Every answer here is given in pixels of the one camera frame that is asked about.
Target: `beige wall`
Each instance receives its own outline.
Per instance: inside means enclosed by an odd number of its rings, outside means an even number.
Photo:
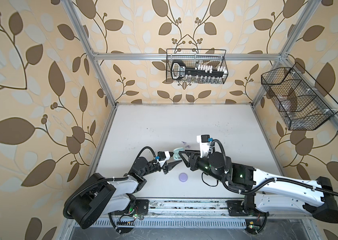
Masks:
[[[229,104],[251,102],[260,87],[261,74],[271,65],[269,61],[227,61],[225,84],[166,83],[165,63],[157,61],[106,60],[101,67],[119,103]],[[121,78],[125,78],[123,83],[118,81]]]
[[[278,53],[305,7],[303,0],[285,6],[281,0],[74,2],[93,49],[101,53],[158,53],[159,48]]]
[[[56,236],[110,111],[58,3],[0,0],[0,239]]]
[[[338,1],[322,3],[301,33],[302,39],[296,42],[290,58],[303,62],[306,69],[338,101]],[[305,134],[302,131],[287,131],[267,97],[258,105],[257,112],[288,177],[328,177],[333,189],[338,192],[338,132],[330,122]],[[316,224],[325,239],[338,240],[338,224],[320,221],[316,221]]]

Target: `black wire basket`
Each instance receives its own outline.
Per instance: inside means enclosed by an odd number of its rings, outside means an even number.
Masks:
[[[315,87],[305,82],[303,73],[314,80]],[[261,84],[288,130],[316,130],[338,113],[338,102],[298,63],[262,74]],[[328,106],[324,99],[335,106]]]
[[[228,77],[226,50],[166,50],[166,82],[224,84]]]

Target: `wire mesh basket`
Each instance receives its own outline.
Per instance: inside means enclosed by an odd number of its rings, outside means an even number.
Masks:
[[[228,77],[226,50],[166,50],[166,82],[224,84]]]
[[[338,102],[301,65],[296,64],[292,68],[276,68],[262,74],[261,84],[288,130],[316,130],[338,113]],[[301,76],[303,73],[309,74],[315,87],[311,88],[305,82]],[[330,98],[336,106],[328,106],[324,98]]]

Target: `purple lid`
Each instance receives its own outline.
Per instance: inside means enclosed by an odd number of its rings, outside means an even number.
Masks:
[[[178,178],[180,179],[181,182],[186,182],[186,180],[188,180],[188,175],[186,175],[186,173],[181,173]]]

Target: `table surface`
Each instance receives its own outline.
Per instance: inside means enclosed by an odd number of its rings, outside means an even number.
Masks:
[[[226,156],[231,157],[232,162],[280,174],[250,105],[243,104],[120,105],[97,172],[104,177],[123,176],[145,146],[152,147],[156,154],[186,146],[188,150],[200,150],[196,136],[203,134],[220,140]],[[149,150],[145,150],[142,156],[148,161],[152,160]],[[179,180],[182,172],[188,175],[186,182]],[[201,180],[201,171],[192,172],[183,163],[166,175],[161,171],[144,178],[147,183],[134,194],[136,197],[243,197],[224,189],[221,183],[217,187],[205,185]],[[216,184],[216,180],[210,176],[204,175],[204,180],[210,185]]]

